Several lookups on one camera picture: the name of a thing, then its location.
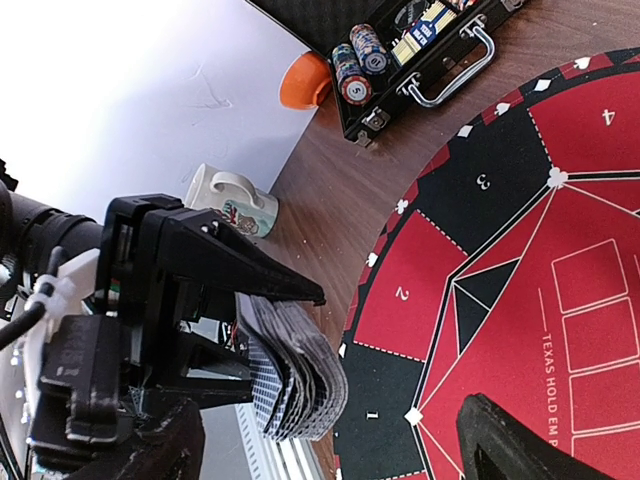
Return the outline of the black poker chip case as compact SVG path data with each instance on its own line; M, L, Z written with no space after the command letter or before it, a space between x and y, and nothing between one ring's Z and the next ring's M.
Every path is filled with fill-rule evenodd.
M412 103L435 108L493 60L521 1L255 1L322 55L345 139L368 145Z

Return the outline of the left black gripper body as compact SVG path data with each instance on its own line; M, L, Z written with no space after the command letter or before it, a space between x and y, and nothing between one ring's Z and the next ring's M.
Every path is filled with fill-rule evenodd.
M125 384L174 349L178 332L160 319L177 287L156 259L155 210L185 208L167 195L118 198L102 232L92 315L51 315L27 338L27 378L36 394L28 437L39 465L45 459L89 461L160 421L184 394L159 387L142 397L149 412L134 416L120 402Z

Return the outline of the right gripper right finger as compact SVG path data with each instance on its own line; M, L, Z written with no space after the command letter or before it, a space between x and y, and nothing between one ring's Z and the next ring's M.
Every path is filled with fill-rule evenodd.
M570 394L569 449L552 443L484 394L467 396L456 418L467 479L628 479L630 396Z

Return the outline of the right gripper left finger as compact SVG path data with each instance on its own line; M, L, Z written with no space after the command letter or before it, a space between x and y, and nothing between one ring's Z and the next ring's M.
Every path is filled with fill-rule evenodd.
M198 479L205 440L199 407L182 399L160 421L87 462L45 459L44 467L67 479Z

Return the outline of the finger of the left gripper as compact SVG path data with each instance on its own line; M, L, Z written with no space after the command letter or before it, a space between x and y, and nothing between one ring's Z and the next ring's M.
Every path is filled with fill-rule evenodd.
M169 274L271 301L326 303L316 282L276 261L212 209L155 210L156 259Z
M174 390L200 409L249 403L252 400L248 360L196 333L176 340Z

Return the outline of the grey playing card deck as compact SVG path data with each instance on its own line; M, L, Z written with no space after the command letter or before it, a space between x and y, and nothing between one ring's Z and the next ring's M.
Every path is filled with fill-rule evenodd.
M251 393L264 437L319 441L344 412L348 381L338 354L296 302L239 294Z

